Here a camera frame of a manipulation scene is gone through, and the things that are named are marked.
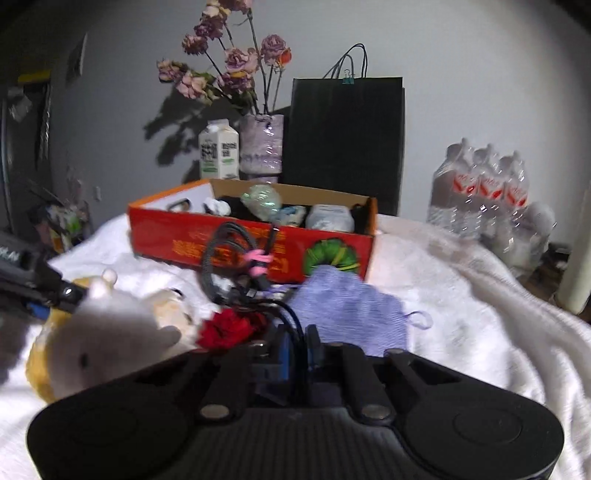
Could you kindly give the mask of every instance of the white wall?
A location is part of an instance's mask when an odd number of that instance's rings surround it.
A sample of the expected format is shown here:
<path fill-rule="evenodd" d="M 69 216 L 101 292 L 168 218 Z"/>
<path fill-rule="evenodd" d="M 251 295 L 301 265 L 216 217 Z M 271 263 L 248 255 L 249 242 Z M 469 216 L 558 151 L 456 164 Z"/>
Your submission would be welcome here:
<path fill-rule="evenodd" d="M 97 0 L 63 21 L 66 50 L 86 29 L 89 36 L 83 77 L 66 88 L 63 60 L 53 77 L 54 184 L 64 193 L 69 161 L 100 186 L 103 201 L 90 201 L 99 223 L 131 200 L 177 185 L 191 167 L 194 151 L 157 164 L 174 126 L 150 141 L 142 127 L 170 93 L 158 82 L 156 60 L 207 65 L 180 47 L 203 4 Z M 255 25 L 259 40 L 279 33 L 293 50 L 280 106 L 289 104 L 293 77 L 322 76 L 359 41 L 370 76 L 404 77 L 402 216 L 425 219 L 431 175 L 446 147 L 466 136 L 503 153 L 521 150 L 531 197 L 555 209 L 555 238 L 572 239 L 591 180 L 591 35 L 549 0 L 255 0 Z M 246 25 L 234 31 L 249 40 Z M 220 48 L 211 48 L 221 59 Z"/>

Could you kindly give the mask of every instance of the pink hair tie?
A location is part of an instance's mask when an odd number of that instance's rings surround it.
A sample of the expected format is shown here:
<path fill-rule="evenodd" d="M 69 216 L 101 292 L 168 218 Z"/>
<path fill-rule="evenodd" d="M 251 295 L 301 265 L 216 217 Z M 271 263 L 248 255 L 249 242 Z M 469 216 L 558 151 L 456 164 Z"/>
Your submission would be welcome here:
<path fill-rule="evenodd" d="M 273 261 L 273 255 L 265 255 L 264 250 L 256 249 L 250 250 L 249 252 L 245 253 L 243 259 L 245 262 L 260 262 L 268 265 L 271 263 L 271 261 Z M 261 275 L 266 274 L 267 271 L 267 267 L 256 265 L 254 267 L 251 267 L 248 273 L 252 278 L 257 278 Z"/>

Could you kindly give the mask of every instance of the red and white label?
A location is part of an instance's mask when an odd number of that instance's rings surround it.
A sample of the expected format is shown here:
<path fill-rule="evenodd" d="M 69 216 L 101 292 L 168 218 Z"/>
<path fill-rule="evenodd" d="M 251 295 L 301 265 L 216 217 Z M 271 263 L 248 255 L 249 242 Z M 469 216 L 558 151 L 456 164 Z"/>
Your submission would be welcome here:
<path fill-rule="evenodd" d="M 480 177 L 478 184 L 478 195 L 487 199 L 500 199 L 505 190 L 505 183 L 493 177 Z"/>
<path fill-rule="evenodd" d="M 478 177 L 457 173 L 453 179 L 453 191 L 464 195 L 474 195 L 478 190 Z"/>
<path fill-rule="evenodd" d="M 527 203 L 527 190 L 509 185 L 505 194 L 505 201 L 511 207 L 522 208 Z"/>

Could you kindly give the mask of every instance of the yellow plush toy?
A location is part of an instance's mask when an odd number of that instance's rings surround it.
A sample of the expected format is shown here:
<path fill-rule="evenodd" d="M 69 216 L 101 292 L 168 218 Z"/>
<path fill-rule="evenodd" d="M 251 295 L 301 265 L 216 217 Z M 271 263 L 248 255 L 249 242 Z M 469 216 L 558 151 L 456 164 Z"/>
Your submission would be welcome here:
<path fill-rule="evenodd" d="M 27 380 L 52 403 L 187 351 L 196 327 L 182 294 L 140 300 L 114 289 L 117 275 L 75 280 L 87 287 L 73 314 L 52 309 L 27 361 Z"/>

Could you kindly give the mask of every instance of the bouquet of flowers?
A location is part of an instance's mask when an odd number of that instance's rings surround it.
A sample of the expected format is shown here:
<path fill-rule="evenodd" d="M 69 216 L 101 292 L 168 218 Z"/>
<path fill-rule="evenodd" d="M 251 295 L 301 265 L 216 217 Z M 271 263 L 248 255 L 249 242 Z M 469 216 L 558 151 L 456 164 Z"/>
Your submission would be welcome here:
<path fill-rule="evenodd" d="M 234 46 L 228 27 L 228 17 L 232 12 L 246 15 L 243 23 L 250 24 L 254 48 L 243 50 Z M 208 52 L 211 42 L 219 43 L 223 48 L 225 72 L 218 68 Z M 291 60 L 291 49 L 276 34 L 265 37 L 259 46 L 252 22 L 252 0 L 207 0 L 207 7 L 199 25 L 194 28 L 194 34 L 187 34 L 182 45 L 188 55 L 206 55 L 218 76 L 197 72 L 183 62 L 162 60 L 157 63 L 161 82 L 174 83 L 186 98 L 199 100 L 205 105 L 226 98 L 243 115 L 253 111 L 259 114 L 261 109 L 255 91 L 255 74 L 260 72 L 264 91 L 262 113 L 269 114 L 269 93 L 275 74 L 277 81 L 272 107 L 275 109 L 281 77 L 285 65 Z M 268 76 L 263 63 L 269 68 Z"/>

